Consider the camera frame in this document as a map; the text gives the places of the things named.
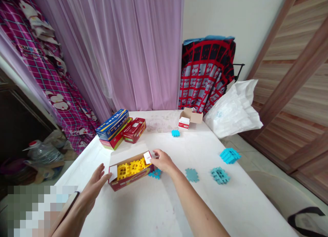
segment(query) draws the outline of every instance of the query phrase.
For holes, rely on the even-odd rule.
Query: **white table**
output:
[[[146,119],[146,131],[137,144],[145,142],[150,150],[164,150],[183,172],[196,169],[200,181],[192,183],[193,187],[231,236],[297,236],[242,167],[222,161],[219,154],[225,147],[204,122],[191,124],[180,137],[172,137],[179,114],[178,110],[130,112],[130,117]],[[131,145],[123,142],[111,152],[96,136],[56,186],[78,185],[82,191],[99,164],[103,162],[108,171],[111,155],[113,160]],[[210,170],[214,167],[226,170],[231,177],[227,185],[213,180]],[[117,192],[106,183],[80,236],[192,236],[192,232],[174,185],[163,174],[160,180],[146,176]]]

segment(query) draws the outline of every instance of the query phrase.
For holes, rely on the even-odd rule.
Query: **red and black blanket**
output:
[[[204,40],[182,47],[179,109],[206,114],[234,79],[233,39]]]

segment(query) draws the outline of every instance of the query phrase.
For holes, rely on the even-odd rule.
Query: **black strap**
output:
[[[292,226],[293,228],[295,228],[298,232],[300,232],[300,234],[302,234],[304,236],[328,237],[327,235],[318,234],[316,232],[297,227],[296,222],[295,222],[296,215],[299,215],[299,214],[302,214],[302,213],[314,213],[314,214],[318,214],[319,216],[324,216],[325,215],[318,207],[307,207],[307,208],[305,208],[303,210],[300,210],[299,212],[291,215],[290,217],[288,217],[287,222],[289,223],[289,225]]]

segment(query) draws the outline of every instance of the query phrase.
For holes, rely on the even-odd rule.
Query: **blue box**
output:
[[[108,141],[114,137],[116,131],[129,119],[129,111],[120,109],[105,123],[96,129],[99,139]]]

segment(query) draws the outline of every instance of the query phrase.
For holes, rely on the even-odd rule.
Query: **hand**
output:
[[[153,150],[155,152],[156,156],[159,156],[158,159],[150,159],[150,162],[154,164],[157,168],[160,170],[171,173],[173,170],[178,169],[176,165],[172,162],[172,159],[169,155],[167,155],[165,152],[163,152],[160,149]]]
[[[83,192],[76,200],[76,204],[81,206],[86,211],[86,215],[91,212],[101,188],[112,176],[112,173],[104,175],[104,168],[105,166],[103,163],[98,166],[95,172],[93,172],[91,179],[85,186]]]

